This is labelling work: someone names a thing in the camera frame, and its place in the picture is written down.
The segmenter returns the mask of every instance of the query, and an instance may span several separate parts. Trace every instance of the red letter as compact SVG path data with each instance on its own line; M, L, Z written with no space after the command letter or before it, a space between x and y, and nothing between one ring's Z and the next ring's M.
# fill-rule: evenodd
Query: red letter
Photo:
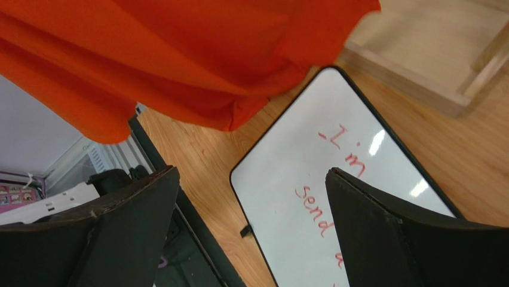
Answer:
M313 218L313 221L316 221L317 218L320 217L323 214L323 211L321 211L321 209L318 206L313 208L313 209L311 209L309 214L312 214L313 212L318 212L318 214L315 216L315 218Z
M340 253L336 253L336 259L338 260L338 266L340 269L343 269L343 267L341 267L341 263L344 262L343 260L343 255Z
M328 223L327 223L327 221L320 221L320 222L318 223L318 227L320 227L320 228L321 228L321 233L320 233L320 234L321 234L321 236L322 236L323 238L325 238L325 237L323 236L323 233L324 233L327 229L329 229L330 227L333 227L333 226L334 226L334 222L332 222L332 223L329 223L329 224L328 224Z
M338 149L341 149L339 147L339 145L335 142L335 140L337 140L339 138L340 135L344 134L345 132L347 132L347 130L345 129L345 127L343 125L339 125L341 127L341 132L337 133L335 136L333 136L332 138L330 138L330 142L332 144L334 144Z
M304 187L304 196L300 196L298 193L297 193L297 188L295 188L295 194L301 198L301 199L305 199L307 196L308 196L308 191L311 190L309 187Z
M352 155L351 153L350 153L349 156L347 156L345 158L345 161L349 161L349 160L351 160L349 162L350 166L353 166L354 164L357 164L357 165L362 167L360 173L357 175L357 177L360 178L360 176L364 173L364 170L366 169L366 166L359 161L359 158L356 155Z
M314 198L313 196L310 196L310 197L308 197L307 199L305 199L305 200L304 200L304 206L305 206L307 209L311 210L311 207L309 207L309 206L307 206L307 205L306 205L306 201L307 201L309 204L314 204L314 203L315 203L315 198Z

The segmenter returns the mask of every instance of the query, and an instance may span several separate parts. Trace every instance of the small black tab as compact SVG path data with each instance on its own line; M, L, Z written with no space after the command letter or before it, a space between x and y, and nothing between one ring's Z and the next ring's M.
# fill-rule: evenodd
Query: small black tab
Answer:
M247 225L246 227L244 227L241 231L240 231L240 236L242 238L248 236L249 234L253 233L253 229L251 228L251 225Z

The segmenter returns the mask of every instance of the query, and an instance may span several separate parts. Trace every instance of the wooden table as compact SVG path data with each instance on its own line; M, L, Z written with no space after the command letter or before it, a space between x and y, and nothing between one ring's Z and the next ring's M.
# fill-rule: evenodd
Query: wooden table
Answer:
M496 85L471 112L451 119L345 70L469 220L509 227L508 74L497 75ZM274 98L232 133L180 123L152 110L139 117L166 163L179 168L187 196L247 286L275 285L254 238L239 235L246 220L229 173L302 86Z

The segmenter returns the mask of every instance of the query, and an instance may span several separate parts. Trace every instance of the black whiteboard border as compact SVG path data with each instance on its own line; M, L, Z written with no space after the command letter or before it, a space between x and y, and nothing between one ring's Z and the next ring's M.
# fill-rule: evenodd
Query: black whiteboard border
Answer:
M309 81L309 83L302 88L302 90L299 92L299 94L292 100L292 102L284 109L284 111L277 117L277 119L271 124L271 126L260 136L260 138L254 143L254 145L247 151L246 154L241 158L241 160L238 161L238 163L235 165L235 167L230 171L229 181L230 181L230 187L232 188L232 191L235 194L235 198L238 201L238 204L240 205L240 208L242 209L242 213L244 214L244 217L246 218L247 223L249 224L249 219L247 218L246 212L244 211L244 208L242 207L242 203L238 199L237 193L235 192L235 188L232 184L232 173L233 171L238 167L240 163L245 159L245 157L251 153L253 148L256 147L256 145L265 137L265 135L270 131L270 129L279 121L279 119L284 116L284 114L292 107L292 105L295 103L295 101L301 96L301 94L308 88L309 85L311 85L317 76L320 75L321 72L323 72L326 69L335 69L338 71L343 78L347 81L348 85L355 91L357 96L362 100L364 105L369 109L369 111L375 116L375 118L378 120L378 122L382 125L382 127L385 129L385 131L391 136L391 138L394 140L394 142L399 146L403 154L410 160L410 162L415 166L417 171L422 175L424 179L428 182L428 184L433 188L433 190L437 193L437 195L440 197L440 199L443 201L443 203L449 208L449 210L460 219L465 219L463 214L459 211L459 209L452 203L452 201L447 197L447 195L443 192L443 190L439 187L439 185L435 182L435 180L431 177L431 175L422 167L422 165L419 163L417 158L410 152L410 150L407 148L407 146L403 143L403 141L396 135L396 133L392 130L392 128L389 126L389 124L382 118L380 113L375 109L375 107L369 102L367 97L362 93L362 91L357 87L357 85L353 82L353 80L350 78L350 76L340 67L338 66L325 66L321 68ZM256 241L256 244L258 245L258 249L260 249L260 252L262 253L263 260L265 260L265 264L269 268L269 271L271 273L272 279L274 280L274 283L276 286L279 286L274 274L272 273L272 269L269 265L269 262L267 262L267 258L265 258L265 254L263 252L262 247L260 246L260 243L258 242L258 239L256 238L256 234L253 232L254 240Z

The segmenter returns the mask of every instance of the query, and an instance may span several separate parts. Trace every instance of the orange cloth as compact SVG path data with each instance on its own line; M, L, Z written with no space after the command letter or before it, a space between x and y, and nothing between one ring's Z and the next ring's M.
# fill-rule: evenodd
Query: orange cloth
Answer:
M136 102L234 130L332 63L378 0L3 0L0 74L86 137L123 141Z

